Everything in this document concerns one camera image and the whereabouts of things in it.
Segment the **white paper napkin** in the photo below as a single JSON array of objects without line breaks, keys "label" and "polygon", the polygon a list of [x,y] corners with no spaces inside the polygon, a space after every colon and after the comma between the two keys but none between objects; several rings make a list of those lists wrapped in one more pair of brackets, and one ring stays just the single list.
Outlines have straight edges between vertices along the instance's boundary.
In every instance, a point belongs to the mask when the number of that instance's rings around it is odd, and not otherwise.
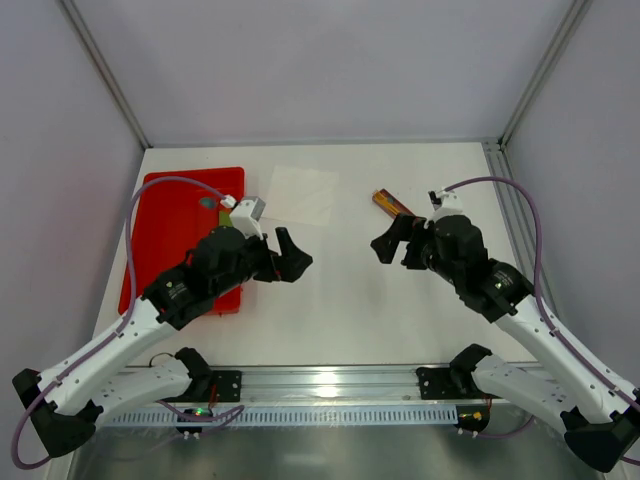
[{"label": "white paper napkin", "polygon": [[336,200],[339,174],[276,166],[263,216],[272,220],[327,226]]}]

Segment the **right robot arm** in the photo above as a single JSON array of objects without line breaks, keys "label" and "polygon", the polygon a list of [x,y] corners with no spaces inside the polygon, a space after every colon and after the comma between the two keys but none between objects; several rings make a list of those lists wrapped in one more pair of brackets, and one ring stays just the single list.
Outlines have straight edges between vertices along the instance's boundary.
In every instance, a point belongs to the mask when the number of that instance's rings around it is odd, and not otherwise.
[{"label": "right robot arm", "polygon": [[547,313],[515,267],[491,258],[481,231],[464,215],[437,220],[398,215],[372,240],[383,264],[406,245],[402,265],[430,270],[463,304],[522,345],[553,378],[541,380],[473,344],[450,363],[481,392],[544,421],[591,468],[608,473],[639,439],[639,389],[619,376]]}]

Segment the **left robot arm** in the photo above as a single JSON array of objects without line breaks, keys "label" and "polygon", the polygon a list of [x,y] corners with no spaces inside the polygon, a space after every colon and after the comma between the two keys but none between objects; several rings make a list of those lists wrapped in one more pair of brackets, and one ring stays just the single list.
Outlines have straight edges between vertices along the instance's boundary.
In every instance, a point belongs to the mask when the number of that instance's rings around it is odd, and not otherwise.
[{"label": "left robot arm", "polygon": [[135,299],[125,315],[57,365],[24,369],[12,380],[25,412],[20,427],[34,427],[48,458],[85,444],[108,420],[151,402],[209,394],[213,371],[193,348],[165,364],[120,377],[129,361],[209,312],[219,297],[250,281],[296,282],[312,264],[284,227],[280,250],[265,238],[217,227]]}]

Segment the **brown utensil case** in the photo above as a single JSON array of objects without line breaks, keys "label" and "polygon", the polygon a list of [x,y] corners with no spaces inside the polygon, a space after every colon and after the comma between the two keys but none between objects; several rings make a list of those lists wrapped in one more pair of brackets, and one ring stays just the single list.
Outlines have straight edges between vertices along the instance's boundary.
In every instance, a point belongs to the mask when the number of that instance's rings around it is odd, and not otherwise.
[{"label": "brown utensil case", "polygon": [[373,192],[372,201],[381,208],[387,215],[394,218],[399,214],[413,215],[413,212],[400,202],[386,189],[379,189]]}]

